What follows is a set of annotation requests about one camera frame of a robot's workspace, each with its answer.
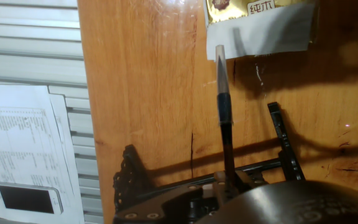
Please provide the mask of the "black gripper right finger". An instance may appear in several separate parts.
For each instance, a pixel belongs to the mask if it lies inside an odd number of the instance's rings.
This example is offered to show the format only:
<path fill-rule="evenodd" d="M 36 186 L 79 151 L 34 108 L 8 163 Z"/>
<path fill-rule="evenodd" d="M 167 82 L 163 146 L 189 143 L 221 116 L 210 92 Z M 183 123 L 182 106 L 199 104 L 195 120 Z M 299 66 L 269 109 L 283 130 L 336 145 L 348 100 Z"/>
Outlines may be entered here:
<path fill-rule="evenodd" d="M 236 171 L 236 187 L 238 190 L 252 190 L 261 185 L 261 181 L 251 179 L 246 172 Z"/>

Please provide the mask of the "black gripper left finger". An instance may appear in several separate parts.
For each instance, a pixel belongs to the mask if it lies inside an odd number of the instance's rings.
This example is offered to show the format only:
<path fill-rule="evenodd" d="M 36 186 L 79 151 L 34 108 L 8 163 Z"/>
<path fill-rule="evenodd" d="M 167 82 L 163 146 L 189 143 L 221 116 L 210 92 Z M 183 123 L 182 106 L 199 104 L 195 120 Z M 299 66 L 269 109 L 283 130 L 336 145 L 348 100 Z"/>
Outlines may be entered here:
<path fill-rule="evenodd" d="M 218 171 L 214 173 L 215 182 L 213 183 L 214 194 L 228 194 L 229 185 L 226 181 L 226 175 L 224 171 Z"/>

